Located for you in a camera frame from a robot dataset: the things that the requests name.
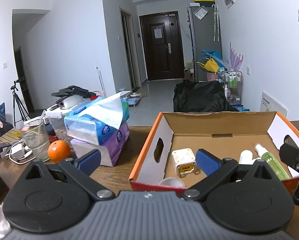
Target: gray tile floor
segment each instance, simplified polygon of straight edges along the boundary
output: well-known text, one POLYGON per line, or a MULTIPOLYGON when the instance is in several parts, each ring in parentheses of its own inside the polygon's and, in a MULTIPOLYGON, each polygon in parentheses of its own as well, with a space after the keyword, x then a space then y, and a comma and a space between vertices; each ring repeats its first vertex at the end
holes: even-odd
POLYGON ((149 81, 138 93, 146 93, 137 107, 130 107, 128 126, 152 126, 160 112, 173 112, 175 85, 182 80, 149 81))

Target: gray ribbed panel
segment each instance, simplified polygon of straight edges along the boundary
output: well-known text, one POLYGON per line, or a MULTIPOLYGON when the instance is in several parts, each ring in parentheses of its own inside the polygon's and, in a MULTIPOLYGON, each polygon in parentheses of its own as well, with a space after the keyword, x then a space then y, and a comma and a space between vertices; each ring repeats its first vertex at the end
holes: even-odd
POLYGON ((13 230, 5 240, 292 240, 281 231, 267 236, 240 235, 212 221, 197 202, 175 192, 121 192, 98 202, 78 225, 51 235, 13 230))

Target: orange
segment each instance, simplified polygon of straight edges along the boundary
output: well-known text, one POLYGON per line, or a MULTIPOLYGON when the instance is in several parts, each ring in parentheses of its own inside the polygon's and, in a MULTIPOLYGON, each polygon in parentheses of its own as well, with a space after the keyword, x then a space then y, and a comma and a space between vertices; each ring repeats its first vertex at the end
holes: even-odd
POLYGON ((68 158, 71 155, 71 149, 65 141, 52 142, 48 148, 48 157, 54 163, 59 163, 61 160, 68 158))

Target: table surface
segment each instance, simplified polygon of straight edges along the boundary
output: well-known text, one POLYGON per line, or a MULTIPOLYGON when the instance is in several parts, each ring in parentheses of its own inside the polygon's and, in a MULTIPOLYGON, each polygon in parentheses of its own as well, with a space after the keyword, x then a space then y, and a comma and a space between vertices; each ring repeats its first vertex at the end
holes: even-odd
MULTIPOLYGON (((128 177, 137 160, 151 127, 130 127, 130 136, 121 152, 115 167, 100 166, 91 178, 117 194, 120 190, 132 190, 128 177)), ((13 129, 0 138, 0 142, 12 142, 16 139, 13 129)), ((27 165, 16 165, 10 160, 0 160, 0 176, 11 188, 27 165)), ((287 232, 299 240, 299 206, 295 206, 294 215, 288 225, 287 232)))

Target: camera on tripod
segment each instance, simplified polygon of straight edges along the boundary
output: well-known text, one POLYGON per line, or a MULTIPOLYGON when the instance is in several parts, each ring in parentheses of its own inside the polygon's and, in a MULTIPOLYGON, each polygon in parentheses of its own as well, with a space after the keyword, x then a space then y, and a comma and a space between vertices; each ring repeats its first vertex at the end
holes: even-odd
POLYGON ((11 86, 11 90, 13 90, 12 94, 13 94, 13 113, 14 113, 14 127, 16 125, 16 123, 21 122, 21 121, 27 121, 27 117, 29 116, 29 113, 27 112, 26 108, 24 107, 22 101, 20 100, 18 94, 16 93, 16 91, 18 91, 17 87, 16 87, 16 83, 20 83, 25 81, 25 78, 19 78, 18 80, 14 81, 14 86, 11 86), (15 119, 15 102, 17 104, 18 110, 20 112, 21 115, 21 120, 16 121, 15 119))

